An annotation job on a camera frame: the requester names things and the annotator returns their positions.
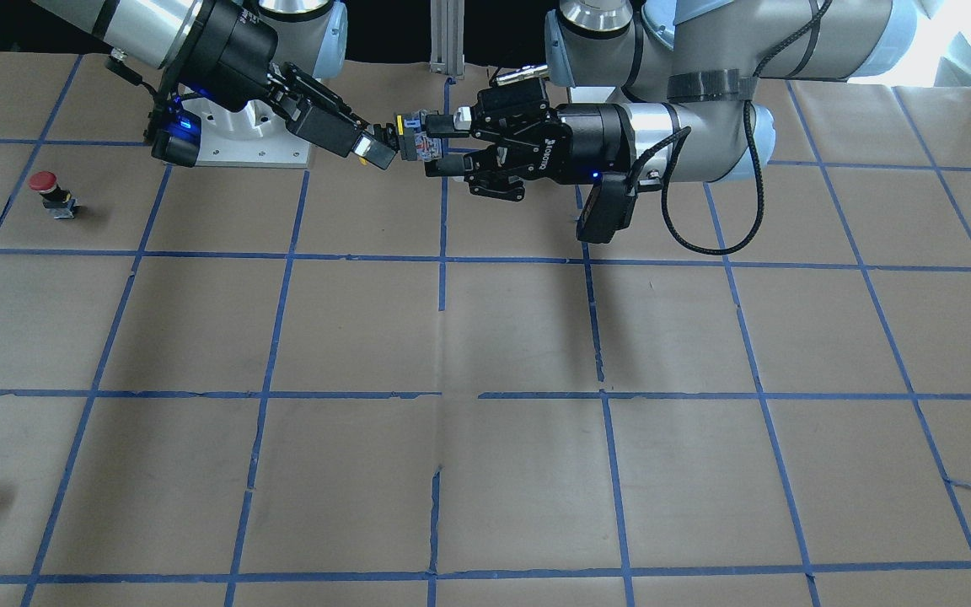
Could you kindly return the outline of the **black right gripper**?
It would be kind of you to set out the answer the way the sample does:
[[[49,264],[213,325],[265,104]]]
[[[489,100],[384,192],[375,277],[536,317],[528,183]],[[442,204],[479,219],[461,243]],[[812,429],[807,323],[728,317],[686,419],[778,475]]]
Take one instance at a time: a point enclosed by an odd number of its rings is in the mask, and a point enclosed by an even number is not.
[[[287,131],[340,157],[386,170],[401,150],[393,123],[367,123],[324,86],[342,69],[348,15],[339,1],[203,1],[167,66],[167,110],[180,86],[238,112],[259,100]]]

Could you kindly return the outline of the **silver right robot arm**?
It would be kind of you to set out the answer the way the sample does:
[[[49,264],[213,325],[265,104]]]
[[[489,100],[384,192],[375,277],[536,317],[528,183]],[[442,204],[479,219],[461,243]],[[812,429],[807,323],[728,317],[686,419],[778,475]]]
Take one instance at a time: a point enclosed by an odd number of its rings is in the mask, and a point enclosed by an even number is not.
[[[435,161],[427,112],[375,126],[328,89],[348,39],[341,1],[42,1],[110,46],[107,68],[152,97],[143,141],[182,168],[303,169],[326,150],[386,169]]]

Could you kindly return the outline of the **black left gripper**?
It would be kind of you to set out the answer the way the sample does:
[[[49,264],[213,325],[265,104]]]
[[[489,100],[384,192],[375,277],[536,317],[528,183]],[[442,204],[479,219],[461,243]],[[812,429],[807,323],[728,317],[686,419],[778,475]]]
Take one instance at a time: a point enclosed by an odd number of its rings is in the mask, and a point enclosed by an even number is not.
[[[517,202],[524,184],[548,178],[560,185],[591,184],[635,161],[635,131],[617,104],[550,106],[543,80],[491,86],[478,93],[470,118],[429,114],[426,134],[473,136],[489,146],[424,163],[427,177],[465,180],[476,196]]]

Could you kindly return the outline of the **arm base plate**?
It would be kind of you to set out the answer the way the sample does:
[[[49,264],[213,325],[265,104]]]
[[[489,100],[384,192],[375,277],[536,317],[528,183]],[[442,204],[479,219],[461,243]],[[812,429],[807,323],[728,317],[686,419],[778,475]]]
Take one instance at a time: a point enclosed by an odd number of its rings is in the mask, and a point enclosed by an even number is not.
[[[231,112],[209,99],[184,99],[184,108],[200,134],[197,168],[309,167],[311,143],[290,134],[284,120],[262,101]]]

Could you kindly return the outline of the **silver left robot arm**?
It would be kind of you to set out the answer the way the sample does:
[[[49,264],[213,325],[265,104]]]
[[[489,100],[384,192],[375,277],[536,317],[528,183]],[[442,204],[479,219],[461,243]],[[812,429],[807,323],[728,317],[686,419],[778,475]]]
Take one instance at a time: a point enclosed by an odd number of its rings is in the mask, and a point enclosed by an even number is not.
[[[478,196],[519,200],[547,178],[609,202],[752,178],[775,146],[760,82],[885,73],[918,19],[913,1],[561,1],[545,19],[545,74],[509,74],[432,119],[432,136],[486,146],[426,173]]]

